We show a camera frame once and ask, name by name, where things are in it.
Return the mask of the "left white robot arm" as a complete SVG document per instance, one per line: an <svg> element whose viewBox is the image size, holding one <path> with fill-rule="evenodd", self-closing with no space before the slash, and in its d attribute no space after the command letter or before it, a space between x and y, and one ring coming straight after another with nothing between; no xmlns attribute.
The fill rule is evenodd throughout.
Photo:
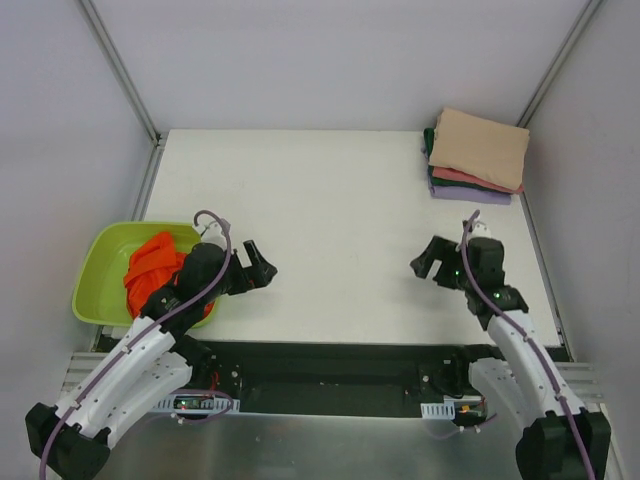
<svg viewBox="0 0 640 480"><path fill-rule="evenodd" d="M171 393L214 383L213 353L189 336L219 297L265 288L277 268L255 243L250 263L213 243L198 243L182 267L155 290L125 336L97 367L53 406L34 405L25 417L39 475L93 479L119 439Z"/></svg>

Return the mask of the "beige t shirt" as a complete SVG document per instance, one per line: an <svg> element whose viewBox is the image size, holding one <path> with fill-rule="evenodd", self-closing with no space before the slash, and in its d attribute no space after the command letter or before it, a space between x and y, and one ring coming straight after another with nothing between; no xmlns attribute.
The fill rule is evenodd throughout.
<svg viewBox="0 0 640 480"><path fill-rule="evenodd" d="M446 107L436 123L429 164L515 191L523 182L529 141L527 129Z"/></svg>

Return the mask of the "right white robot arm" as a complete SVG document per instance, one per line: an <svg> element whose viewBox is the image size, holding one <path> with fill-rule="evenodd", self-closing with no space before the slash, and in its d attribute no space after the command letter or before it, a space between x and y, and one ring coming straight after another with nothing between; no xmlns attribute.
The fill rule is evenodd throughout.
<svg viewBox="0 0 640 480"><path fill-rule="evenodd" d="M570 388L538 339L529 307L506 284L504 246L488 237L458 244L435 236L410 263L427 277L440 264L435 283L464 293L467 307L502 357L465 360L450 369L452 387L478 391L515 437L515 458L524 479L602 479L611 427Z"/></svg>

